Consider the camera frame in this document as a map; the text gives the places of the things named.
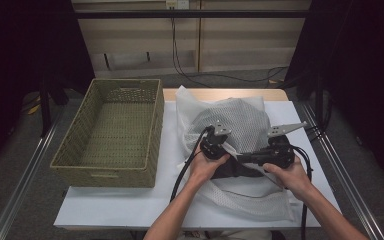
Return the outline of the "yellow floor tape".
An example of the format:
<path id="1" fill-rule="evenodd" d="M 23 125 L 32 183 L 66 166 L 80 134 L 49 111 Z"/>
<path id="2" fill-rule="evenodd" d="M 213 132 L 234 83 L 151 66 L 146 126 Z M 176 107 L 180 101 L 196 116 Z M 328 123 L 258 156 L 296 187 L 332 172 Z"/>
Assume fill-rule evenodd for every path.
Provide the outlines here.
<path id="1" fill-rule="evenodd" d="M 36 113 L 41 105 L 41 97 L 38 97 L 35 101 L 34 104 L 28 109 L 27 114 L 32 115 Z"/>

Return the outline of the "person's right hand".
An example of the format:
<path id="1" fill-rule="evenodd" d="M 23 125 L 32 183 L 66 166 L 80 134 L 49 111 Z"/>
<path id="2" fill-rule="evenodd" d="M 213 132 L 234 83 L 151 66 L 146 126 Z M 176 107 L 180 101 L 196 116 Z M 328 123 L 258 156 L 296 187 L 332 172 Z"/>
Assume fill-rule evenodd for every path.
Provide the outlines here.
<path id="1" fill-rule="evenodd" d="M 265 163 L 263 169 L 273 174 L 278 179 L 279 184 L 289 189 L 297 199 L 304 199 L 305 191 L 311 182 L 298 156 L 294 158 L 294 162 L 287 169 L 282 169 L 271 163 Z"/>

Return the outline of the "metal floor rail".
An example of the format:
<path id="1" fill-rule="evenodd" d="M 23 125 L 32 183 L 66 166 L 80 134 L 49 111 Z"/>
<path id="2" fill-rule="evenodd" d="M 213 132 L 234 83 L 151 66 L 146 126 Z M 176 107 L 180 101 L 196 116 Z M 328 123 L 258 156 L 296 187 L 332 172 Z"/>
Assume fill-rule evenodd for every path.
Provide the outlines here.
<path id="1" fill-rule="evenodd" d="M 354 211 L 371 240 L 384 240 L 380 226 L 347 172 L 328 135 L 316 125 L 316 116 L 309 103 L 302 104 L 308 123 L 315 129 L 315 140 L 321 145 Z"/>
<path id="2" fill-rule="evenodd" d="M 33 155 L 30 157 L 26 169 L 24 170 L 15 190 L 12 192 L 7 204 L 0 213 L 0 240 L 5 240 L 8 232 L 17 216 L 17 213 L 24 201 L 27 191 L 33 178 L 39 169 L 49 145 L 51 144 L 56 129 L 60 124 L 65 109 L 58 110 L 47 133 L 39 139 Z"/>

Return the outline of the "white table cover sheet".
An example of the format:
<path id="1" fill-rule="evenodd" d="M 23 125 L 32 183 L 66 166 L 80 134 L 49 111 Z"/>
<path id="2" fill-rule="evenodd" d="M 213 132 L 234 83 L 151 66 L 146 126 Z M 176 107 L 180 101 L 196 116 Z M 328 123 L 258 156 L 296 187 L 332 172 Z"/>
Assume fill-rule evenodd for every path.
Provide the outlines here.
<path id="1" fill-rule="evenodd" d="M 272 125 L 301 122 L 291 101 L 266 101 L 266 112 Z M 178 177 L 177 165 L 184 154 L 177 141 L 176 103 L 167 101 L 163 117 L 163 128 L 154 188 L 105 188 L 69 187 L 54 226 L 68 230 L 132 229 L 150 227 L 166 208 Z M 288 135 L 289 141 L 305 150 L 311 162 L 312 182 L 322 194 L 341 212 L 331 187 L 320 166 L 316 154 L 301 128 Z M 252 196 L 262 195 L 261 184 L 253 179 L 234 186 L 230 191 Z M 302 202 L 287 191 L 293 219 L 264 222 L 262 217 L 217 206 L 208 198 L 197 194 L 183 222 L 189 230 L 233 230 L 233 229 L 292 229 L 301 226 Z"/>

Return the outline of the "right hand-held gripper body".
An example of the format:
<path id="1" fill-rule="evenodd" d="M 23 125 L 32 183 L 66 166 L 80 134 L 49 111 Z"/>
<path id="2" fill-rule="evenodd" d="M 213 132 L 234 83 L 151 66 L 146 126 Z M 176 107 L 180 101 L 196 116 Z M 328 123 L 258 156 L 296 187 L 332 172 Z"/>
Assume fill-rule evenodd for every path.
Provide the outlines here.
<path id="1" fill-rule="evenodd" d="M 259 166 L 270 163 L 283 169 L 288 168 L 294 162 L 295 146 L 289 142 L 287 134 L 306 125 L 306 122 L 302 122 L 270 127 L 267 133 L 268 146 L 253 152 L 251 162 Z"/>

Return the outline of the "white mesh laundry bag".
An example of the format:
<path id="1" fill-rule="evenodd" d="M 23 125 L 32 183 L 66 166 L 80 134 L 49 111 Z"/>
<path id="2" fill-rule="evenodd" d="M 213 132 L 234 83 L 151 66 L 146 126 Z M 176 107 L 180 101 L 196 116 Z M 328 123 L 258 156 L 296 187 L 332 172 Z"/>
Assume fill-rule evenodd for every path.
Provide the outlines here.
<path id="1" fill-rule="evenodd" d="M 198 100 L 181 86 L 176 92 L 176 113 L 177 135 L 185 156 L 192 153 L 202 131 L 217 121 L 232 130 L 223 148 L 236 160 L 237 155 L 268 146 L 267 133 L 271 124 L 261 97 L 229 98 L 210 103 Z M 286 191 L 260 166 L 242 165 L 259 170 L 263 177 L 211 178 L 200 188 L 199 194 L 230 212 L 264 221 L 291 220 L 293 213 Z"/>

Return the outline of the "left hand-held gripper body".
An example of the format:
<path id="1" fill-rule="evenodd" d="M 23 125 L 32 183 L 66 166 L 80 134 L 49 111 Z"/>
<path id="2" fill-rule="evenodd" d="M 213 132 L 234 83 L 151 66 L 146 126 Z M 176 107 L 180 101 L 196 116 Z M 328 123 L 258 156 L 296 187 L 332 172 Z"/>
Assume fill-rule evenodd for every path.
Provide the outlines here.
<path id="1" fill-rule="evenodd" d="M 223 148 L 223 144 L 232 132 L 226 128 L 220 121 L 207 127 L 207 134 L 200 142 L 200 149 L 204 155 L 211 160 L 220 159 L 227 151 Z"/>

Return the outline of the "white wall outlet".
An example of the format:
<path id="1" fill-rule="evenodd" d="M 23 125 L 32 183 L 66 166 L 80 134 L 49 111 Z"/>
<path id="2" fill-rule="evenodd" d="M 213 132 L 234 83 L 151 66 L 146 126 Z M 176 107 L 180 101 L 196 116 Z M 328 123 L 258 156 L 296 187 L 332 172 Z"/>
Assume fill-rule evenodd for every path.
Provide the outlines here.
<path id="1" fill-rule="evenodd" d="M 189 0 L 165 0 L 165 3 L 169 10 L 188 10 L 190 8 Z"/>

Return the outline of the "black metal stand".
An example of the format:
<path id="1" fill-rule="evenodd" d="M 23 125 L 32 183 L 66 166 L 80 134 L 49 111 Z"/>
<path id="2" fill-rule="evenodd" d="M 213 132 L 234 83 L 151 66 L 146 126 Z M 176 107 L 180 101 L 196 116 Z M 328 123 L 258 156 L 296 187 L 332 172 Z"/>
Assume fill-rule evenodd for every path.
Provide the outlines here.
<path id="1" fill-rule="evenodd" d="M 69 99 L 63 86 L 57 80 L 52 80 L 50 77 L 42 78 L 39 93 L 42 114 L 41 136 L 45 137 L 52 125 L 49 98 L 52 98 L 57 105 L 66 105 Z"/>
<path id="2" fill-rule="evenodd" d="M 320 73 L 317 75 L 317 87 L 315 89 L 315 116 L 317 126 L 321 128 L 323 123 L 323 78 Z"/>

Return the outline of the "dark grey garment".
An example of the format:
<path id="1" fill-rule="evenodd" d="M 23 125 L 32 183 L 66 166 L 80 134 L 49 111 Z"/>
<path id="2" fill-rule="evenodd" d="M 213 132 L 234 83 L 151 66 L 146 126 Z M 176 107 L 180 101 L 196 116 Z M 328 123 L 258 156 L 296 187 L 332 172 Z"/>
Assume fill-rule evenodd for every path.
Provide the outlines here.
<path id="1" fill-rule="evenodd" d="M 212 176 L 212 179 L 230 178 L 230 177 L 263 177 L 259 170 L 249 168 L 239 163 L 234 157 L 230 157 L 224 164 L 219 166 Z"/>

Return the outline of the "person's left hand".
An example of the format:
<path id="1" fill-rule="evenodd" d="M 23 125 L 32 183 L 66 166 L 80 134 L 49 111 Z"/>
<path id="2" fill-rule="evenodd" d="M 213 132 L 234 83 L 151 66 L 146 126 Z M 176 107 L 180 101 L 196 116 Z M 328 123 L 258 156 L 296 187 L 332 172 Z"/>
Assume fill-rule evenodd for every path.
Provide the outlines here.
<path id="1" fill-rule="evenodd" d="M 230 158 L 229 154 L 223 155 L 217 160 L 208 160 L 205 154 L 198 150 L 190 165 L 189 181 L 196 184 L 203 184 L 208 181 L 215 171 Z"/>

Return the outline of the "green woven basket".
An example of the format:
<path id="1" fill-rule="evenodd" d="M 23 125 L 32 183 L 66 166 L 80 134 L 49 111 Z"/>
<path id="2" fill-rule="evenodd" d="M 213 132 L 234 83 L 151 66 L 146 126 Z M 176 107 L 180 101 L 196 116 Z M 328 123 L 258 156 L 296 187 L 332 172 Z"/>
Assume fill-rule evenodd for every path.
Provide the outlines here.
<path id="1" fill-rule="evenodd" d="M 50 168 L 76 187 L 154 187 L 164 105 L 158 79 L 94 79 Z"/>

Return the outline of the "black curtain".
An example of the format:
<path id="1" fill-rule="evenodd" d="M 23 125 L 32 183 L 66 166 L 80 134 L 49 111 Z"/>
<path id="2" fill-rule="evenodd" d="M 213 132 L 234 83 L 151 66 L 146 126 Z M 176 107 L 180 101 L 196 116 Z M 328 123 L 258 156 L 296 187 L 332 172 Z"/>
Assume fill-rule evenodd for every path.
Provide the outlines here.
<path id="1" fill-rule="evenodd" d="M 0 149 L 26 94 L 84 93 L 95 77 L 72 0 L 0 0 Z"/>
<path id="2" fill-rule="evenodd" d="M 311 0 L 286 81 L 327 90 L 384 170 L 384 0 Z"/>

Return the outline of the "black horizontal metal bar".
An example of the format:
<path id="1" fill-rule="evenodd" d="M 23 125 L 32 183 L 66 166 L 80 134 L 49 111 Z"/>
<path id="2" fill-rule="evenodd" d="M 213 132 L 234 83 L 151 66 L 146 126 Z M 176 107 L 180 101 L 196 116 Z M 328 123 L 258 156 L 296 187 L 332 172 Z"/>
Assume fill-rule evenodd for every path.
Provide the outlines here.
<path id="1" fill-rule="evenodd" d="M 76 11 L 78 19 L 133 18 L 305 18 L 308 10 L 130 10 Z"/>

